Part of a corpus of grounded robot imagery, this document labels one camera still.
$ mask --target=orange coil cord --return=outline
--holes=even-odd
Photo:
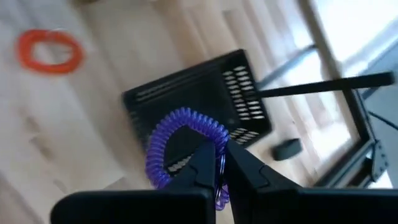
[[[55,65],[38,62],[32,58],[34,45],[38,42],[55,42],[66,45],[72,49],[72,56],[67,62]],[[33,29],[24,32],[19,37],[17,53],[20,63],[24,67],[55,76],[73,72],[83,60],[81,46],[72,36],[65,32],[52,30]]]

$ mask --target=spiral keychain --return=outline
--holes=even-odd
[[[72,56],[68,61],[55,65],[39,62],[32,58],[34,45],[38,42],[55,42],[66,45],[72,49]],[[24,32],[21,34],[17,42],[17,54],[20,63],[24,67],[31,68],[37,72],[42,72],[51,76],[65,75],[73,72],[78,68],[83,60],[83,51],[80,44],[66,32],[62,32],[57,29],[31,29]]]
[[[150,137],[146,157],[146,174],[152,185],[157,189],[164,188],[171,180],[171,176],[164,170],[164,153],[166,143],[177,129],[187,125],[189,128],[206,136],[216,147],[216,161],[220,173],[216,180],[216,209],[222,210],[229,202],[228,188],[223,185],[222,178],[225,167],[225,145],[229,140],[228,130],[217,121],[202,115],[190,108],[180,108],[167,115],[156,126]]]

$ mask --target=wooden floor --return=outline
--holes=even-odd
[[[238,48],[248,51],[260,80],[312,44],[291,0],[81,2],[0,1],[0,223],[48,223],[57,200],[79,190],[151,188],[122,92]],[[336,3],[343,1],[326,2],[335,3],[335,12],[343,8]],[[316,6],[321,12],[329,7]],[[396,12],[377,26],[386,27]],[[84,64],[60,78],[22,68],[16,39],[34,28],[74,35],[84,47]],[[330,40],[338,45],[333,34]],[[351,51],[339,60],[359,49]],[[46,45],[36,50],[52,63],[67,54]],[[313,54],[269,88],[323,79],[328,74]],[[339,93],[265,104],[274,131],[248,150],[301,185],[313,184],[358,139],[352,119],[342,115],[347,105]],[[303,153],[284,162],[270,158],[272,146],[297,137]],[[217,222],[233,222],[229,207],[217,213]]]

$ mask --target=black basket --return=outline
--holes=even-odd
[[[205,114],[248,147],[272,130],[261,100],[247,100],[245,92],[257,91],[243,50],[201,63],[124,93],[123,101],[144,148],[160,122],[171,111],[189,107]],[[189,128],[180,128],[169,139],[165,167],[178,171],[205,140]]]

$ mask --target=black metal frame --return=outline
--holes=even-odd
[[[317,48],[314,45],[301,51],[296,57],[257,83],[261,90],[274,80],[283,77],[288,70],[302,62]],[[315,184],[317,187],[367,187],[377,181],[388,166],[381,143],[376,139],[369,121],[363,97],[358,90],[343,90],[344,98],[352,114],[360,140]]]

